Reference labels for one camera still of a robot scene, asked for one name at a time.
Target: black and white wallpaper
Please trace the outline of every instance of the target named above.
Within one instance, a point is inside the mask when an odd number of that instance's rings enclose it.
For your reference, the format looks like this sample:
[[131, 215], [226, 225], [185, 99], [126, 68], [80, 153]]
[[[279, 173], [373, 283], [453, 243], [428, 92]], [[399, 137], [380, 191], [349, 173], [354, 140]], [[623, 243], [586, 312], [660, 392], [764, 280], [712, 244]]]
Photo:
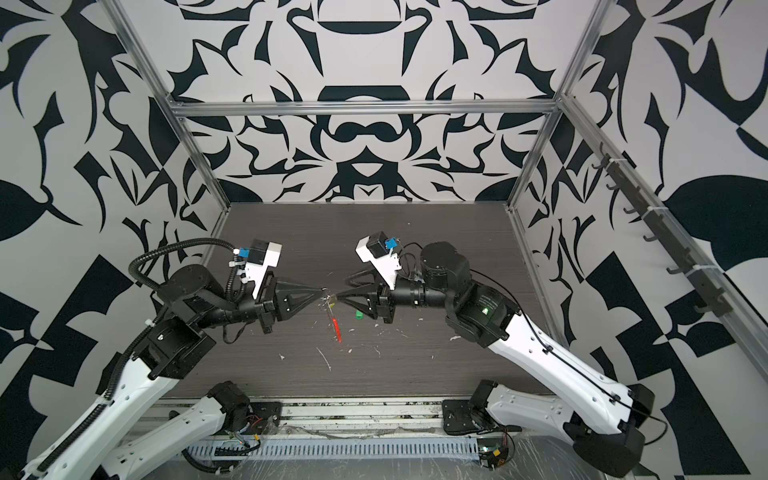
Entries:
[[18, 471], [154, 316], [128, 263], [220, 209], [94, 0], [0, 3], [0, 121], [0, 469]]
[[130, 0], [179, 101], [552, 97], [594, 0]]
[[[766, 315], [764, 2], [619, 0], [574, 90], [678, 220]], [[638, 478], [763, 478], [768, 386], [567, 119], [518, 205], [571, 351], [656, 393], [670, 423]], [[647, 439], [662, 431], [648, 421]]]
[[188, 121], [234, 202], [506, 200], [543, 114]]

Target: wall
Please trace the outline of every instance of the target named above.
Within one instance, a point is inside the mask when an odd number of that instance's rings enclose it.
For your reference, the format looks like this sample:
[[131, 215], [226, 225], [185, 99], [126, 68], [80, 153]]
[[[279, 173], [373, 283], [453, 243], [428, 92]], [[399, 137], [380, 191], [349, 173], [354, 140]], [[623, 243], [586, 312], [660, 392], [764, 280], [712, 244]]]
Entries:
[[[618, 4], [574, 94], [765, 315], [766, 6]], [[518, 212], [571, 351], [648, 386], [670, 423], [635, 475], [764, 478], [768, 386], [717, 318], [697, 313], [687, 280], [667, 274], [670, 257], [643, 240], [650, 231], [597, 162], [563, 119]], [[641, 431], [651, 440], [662, 425]]]
[[[593, 5], [124, 2], [174, 98], [206, 102], [552, 98]], [[233, 201], [506, 200], [541, 124], [533, 114], [195, 120]]]
[[93, 1], [0, 2], [0, 70], [0, 468], [16, 470], [154, 316], [128, 263], [220, 211]]

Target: red object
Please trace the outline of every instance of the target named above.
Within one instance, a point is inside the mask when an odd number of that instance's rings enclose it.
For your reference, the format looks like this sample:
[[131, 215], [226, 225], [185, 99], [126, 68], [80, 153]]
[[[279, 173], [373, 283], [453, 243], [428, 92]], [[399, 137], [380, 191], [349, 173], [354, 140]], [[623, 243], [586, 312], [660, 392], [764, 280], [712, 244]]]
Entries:
[[333, 328], [336, 329], [336, 338], [339, 339], [339, 343], [341, 343], [341, 330], [339, 330], [339, 322], [336, 321], [336, 317], [333, 317], [332, 320]]

